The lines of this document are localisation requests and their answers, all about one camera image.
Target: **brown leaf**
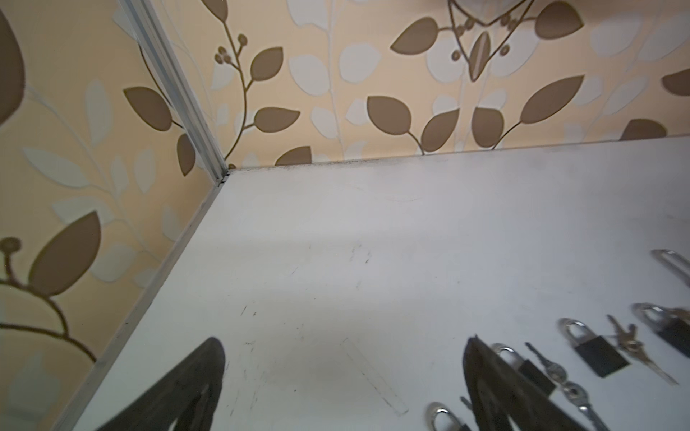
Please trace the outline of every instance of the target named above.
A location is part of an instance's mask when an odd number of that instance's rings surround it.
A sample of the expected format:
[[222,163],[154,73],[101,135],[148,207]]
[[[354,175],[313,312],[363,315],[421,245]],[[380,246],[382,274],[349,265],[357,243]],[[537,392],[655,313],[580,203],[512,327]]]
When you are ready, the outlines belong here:
[[666,75],[661,78],[661,85],[676,96],[690,96],[690,69]]
[[656,139],[665,138],[668,132],[666,128],[654,121],[643,118],[630,120],[623,130],[621,141],[632,141],[634,139]]
[[542,39],[560,39],[584,26],[573,6],[565,1],[554,1],[542,9],[534,23],[534,32]]
[[148,87],[124,89],[125,97],[142,120],[156,130],[165,132],[173,124],[170,108],[160,94]]
[[0,10],[0,124],[19,108],[24,97],[26,76],[21,49],[10,23]]
[[72,222],[48,242],[31,265],[29,284],[52,296],[67,290],[91,266],[101,245],[101,222],[95,211]]
[[433,152],[443,146],[451,137],[460,116],[460,109],[435,115],[422,131],[422,149]]
[[388,96],[366,98],[369,119],[383,133],[406,134],[412,125],[412,114],[405,103]]
[[520,122],[538,123],[563,109],[577,94],[583,79],[584,75],[563,78],[532,94],[522,107]]
[[208,10],[219,20],[225,22],[228,19],[227,0],[201,0]]
[[472,51],[470,51],[469,59],[469,72],[470,80],[472,82],[477,81],[477,78],[482,74],[486,63],[489,62],[489,56],[491,55],[491,38],[489,33],[485,30],[483,31],[474,46],[472,46]]
[[476,107],[472,114],[472,136],[482,148],[491,148],[503,135],[504,120],[499,110]]
[[410,24],[393,42],[391,50],[405,55],[422,54],[431,48],[437,37],[436,20],[424,17]]
[[285,130],[299,118],[299,111],[269,106],[261,108],[254,116],[254,126],[264,133],[275,133]]
[[250,73],[254,81],[265,81],[273,78],[283,66],[283,48],[276,46],[261,51],[252,60]]
[[311,147],[297,147],[278,157],[276,166],[308,165],[311,163]]
[[196,160],[197,153],[194,151],[194,146],[189,140],[189,136],[185,133],[177,140],[177,162],[179,163],[179,169],[185,177],[194,168]]

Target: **silver key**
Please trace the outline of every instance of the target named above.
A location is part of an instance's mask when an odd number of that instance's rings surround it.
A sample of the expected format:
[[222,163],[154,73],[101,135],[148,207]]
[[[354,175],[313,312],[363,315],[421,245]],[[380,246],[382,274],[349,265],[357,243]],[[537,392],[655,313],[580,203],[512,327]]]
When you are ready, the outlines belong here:
[[530,343],[525,343],[525,345],[529,350],[532,351],[533,354],[537,356],[539,362],[541,362],[544,366],[544,371],[546,371],[546,375],[549,376],[551,380],[558,383],[559,385],[562,385],[563,383],[568,381],[568,373],[566,372],[565,368],[563,368],[560,364],[556,362],[549,361],[543,354],[539,353],[539,350],[537,350]]
[[589,403],[589,395],[587,395],[587,391],[584,390],[582,386],[567,381],[561,385],[561,391],[563,391],[563,395],[565,395],[568,401],[577,407],[578,410],[592,422],[596,431],[610,431],[609,427],[606,426],[604,421],[602,421],[592,408],[592,405]]

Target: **leaf-patterned wall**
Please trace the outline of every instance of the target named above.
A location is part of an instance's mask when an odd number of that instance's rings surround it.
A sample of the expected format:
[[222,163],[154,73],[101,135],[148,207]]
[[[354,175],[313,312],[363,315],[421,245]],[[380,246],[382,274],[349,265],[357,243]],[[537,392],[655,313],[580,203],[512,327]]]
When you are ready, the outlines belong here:
[[47,430],[212,185],[117,2],[0,2],[0,57],[0,430]]
[[153,3],[232,167],[690,132],[690,0]]

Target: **padlock body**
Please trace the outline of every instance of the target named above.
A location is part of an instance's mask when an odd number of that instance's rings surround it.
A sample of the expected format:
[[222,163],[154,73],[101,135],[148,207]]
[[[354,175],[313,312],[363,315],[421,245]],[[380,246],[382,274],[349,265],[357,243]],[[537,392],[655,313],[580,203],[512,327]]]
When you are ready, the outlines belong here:
[[556,388],[554,382],[546,377],[543,372],[539,371],[539,368],[535,367],[528,359],[517,368],[517,372],[522,374],[525,379],[534,383],[534,386],[539,388],[547,397]]
[[601,335],[580,344],[575,351],[602,378],[630,365]]
[[678,352],[690,358],[690,325],[683,320],[672,319],[667,327],[657,332],[657,335]]

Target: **white tabletop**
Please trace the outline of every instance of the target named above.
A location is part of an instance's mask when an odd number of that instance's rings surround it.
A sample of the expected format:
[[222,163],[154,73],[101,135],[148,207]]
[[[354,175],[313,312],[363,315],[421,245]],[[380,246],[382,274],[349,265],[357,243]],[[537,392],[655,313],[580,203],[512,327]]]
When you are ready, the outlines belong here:
[[640,325],[680,386],[639,363],[601,379],[555,322],[612,334],[606,314],[640,323],[632,303],[690,305],[649,254],[690,257],[689,167],[674,138],[234,172],[75,429],[213,336],[214,430],[425,430],[432,401],[476,430],[458,399],[474,334],[535,344],[614,431],[687,429],[690,359]]

